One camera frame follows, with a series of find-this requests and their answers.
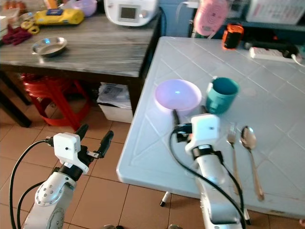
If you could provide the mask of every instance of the white table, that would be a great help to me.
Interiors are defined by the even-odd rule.
[[[221,119],[221,150],[232,170],[232,151],[226,142],[230,122],[254,129],[253,151],[265,200],[259,202],[253,186],[250,156],[236,143],[239,175],[248,209],[296,218],[305,217],[305,69],[296,64],[253,60],[248,51],[224,51],[215,40],[162,37],[146,79],[117,172],[125,183],[199,197],[194,178],[178,166],[168,150],[173,118],[154,101],[156,86],[168,79],[184,79],[203,93],[212,76],[236,80],[241,91]],[[189,122],[192,115],[183,117]],[[175,143],[180,159],[190,165],[185,143]],[[231,196],[238,201],[231,189]]]

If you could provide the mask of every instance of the metal spoon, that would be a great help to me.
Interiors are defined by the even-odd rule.
[[[256,146],[256,137],[255,137],[253,129],[249,126],[245,126],[242,130],[240,140],[241,140],[241,143],[242,143],[243,147],[245,147],[251,155],[252,173],[253,173],[253,179],[254,179],[255,193],[257,195],[258,200],[262,201],[262,200],[264,200],[264,193],[263,193],[263,189],[261,187],[261,184],[259,182],[258,174],[257,174],[257,171],[256,171],[256,166],[255,166],[255,163],[254,163],[254,158],[253,158],[252,151],[251,151]]]

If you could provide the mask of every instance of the red plastic stool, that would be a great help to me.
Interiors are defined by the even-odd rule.
[[[90,98],[77,80],[34,74],[23,74],[21,78],[25,90],[29,93],[33,104],[47,124],[54,126],[70,125],[74,130],[81,126],[80,121],[90,111]],[[64,96],[71,93],[82,94],[87,100],[78,113],[72,111]],[[47,117],[45,109],[51,102],[54,102],[61,110],[64,118],[51,119]]]

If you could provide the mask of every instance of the gray wooden tabletop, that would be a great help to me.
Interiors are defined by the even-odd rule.
[[[157,18],[145,26],[123,27],[102,14],[80,25],[41,26],[40,33],[23,43],[1,46],[0,64],[139,77],[155,28]],[[43,59],[31,54],[35,42],[54,36],[67,39],[63,54]]]

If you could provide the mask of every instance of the teal mug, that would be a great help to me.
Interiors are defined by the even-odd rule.
[[[207,89],[206,109],[219,115],[226,112],[239,92],[239,85],[229,78],[214,79]]]

